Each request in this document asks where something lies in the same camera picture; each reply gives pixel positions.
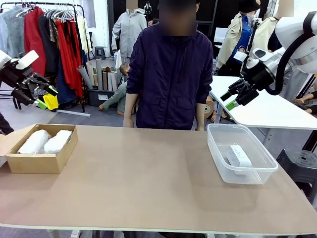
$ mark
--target clear plastic container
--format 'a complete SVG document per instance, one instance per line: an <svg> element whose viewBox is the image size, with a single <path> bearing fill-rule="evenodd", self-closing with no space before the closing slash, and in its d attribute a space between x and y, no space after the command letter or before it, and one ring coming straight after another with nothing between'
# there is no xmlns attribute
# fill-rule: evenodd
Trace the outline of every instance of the clear plastic container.
<svg viewBox="0 0 317 238"><path fill-rule="evenodd" d="M209 124L208 146L223 181L240 184L264 184L278 169L278 163L243 125ZM252 167L231 166L227 154L230 145L240 145L251 160Z"/></svg>

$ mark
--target red garment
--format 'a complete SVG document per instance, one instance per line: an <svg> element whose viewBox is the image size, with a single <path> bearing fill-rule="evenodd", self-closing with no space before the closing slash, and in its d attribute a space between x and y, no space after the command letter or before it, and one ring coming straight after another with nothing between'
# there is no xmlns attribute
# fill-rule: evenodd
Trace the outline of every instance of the red garment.
<svg viewBox="0 0 317 238"><path fill-rule="evenodd" d="M37 72L44 76L46 66L46 56L44 46L38 26L38 18L43 15L44 12L39 7L35 7L33 11L25 15L24 19L24 48L25 53L29 53L32 50L39 55L39 58L35 60L31 67L34 72Z"/></svg>
<svg viewBox="0 0 317 238"><path fill-rule="evenodd" d="M82 65L82 60L75 22L62 23L57 20L56 25L65 81L78 97L82 97L82 77L77 71Z"/></svg>

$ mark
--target red jacket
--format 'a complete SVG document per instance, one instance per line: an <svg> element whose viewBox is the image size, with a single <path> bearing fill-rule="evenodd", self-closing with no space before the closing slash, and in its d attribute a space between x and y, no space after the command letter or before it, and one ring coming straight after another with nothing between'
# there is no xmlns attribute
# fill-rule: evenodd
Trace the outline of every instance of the red jacket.
<svg viewBox="0 0 317 238"><path fill-rule="evenodd" d="M39 58L31 64L34 72L37 72L44 76L46 56L44 46L38 26L38 18L43 15L44 12L39 7L35 7L33 11L25 15L24 19L24 48L25 53L32 50L39 55Z"/></svg>

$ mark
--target man in purple jacket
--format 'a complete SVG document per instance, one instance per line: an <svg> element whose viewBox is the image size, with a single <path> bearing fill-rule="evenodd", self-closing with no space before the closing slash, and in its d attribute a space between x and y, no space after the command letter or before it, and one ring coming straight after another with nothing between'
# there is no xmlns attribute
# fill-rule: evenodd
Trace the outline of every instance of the man in purple jacket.
<svg viewBox="0 0 317 238"><path fill-rule="evenodd" d="M200 0L160 0L160 22L143 30L134 47L127 85L124 127L140 95L139 128L204 130L212 82L212 45L196 30Z"/></svg>

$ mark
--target cream garment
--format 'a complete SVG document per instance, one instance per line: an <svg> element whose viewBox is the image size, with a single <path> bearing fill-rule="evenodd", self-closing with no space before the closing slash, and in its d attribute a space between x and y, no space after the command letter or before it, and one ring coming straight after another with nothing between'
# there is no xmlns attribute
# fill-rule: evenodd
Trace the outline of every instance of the cream garment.
<svg viewBox="0 0 317 238"><path fill-rule="evenodd" d="M238 13L234 19L231 21L230 26L228 27L227 34L224 38L222 47L219 51L218 55L218 63L216 65L217 68L221 68L230 56L234 48L237 46L242 33L242 15Z"/></svg>
<svg viewBox="0 0 317 238"><path fill-rule="evenodd" d="M253 45L250 52L250 57L253 58L253 50L260 48L264 51L268 51L267 45L271 35L274 32L277 20L274 17L268 17L264 22L258 27L254 35Z"/></svg>
<svg viewBox="0 0 317 238"><path fill-rule="evenodd" d="M79 29L81 45L83 47L83 50L87 54L88 51L92 50L92 47L91 47L90 35L88 32L86 19L84 19L83 16L78 16L77 17L77 24L78 24L78 29Z"/></svg>

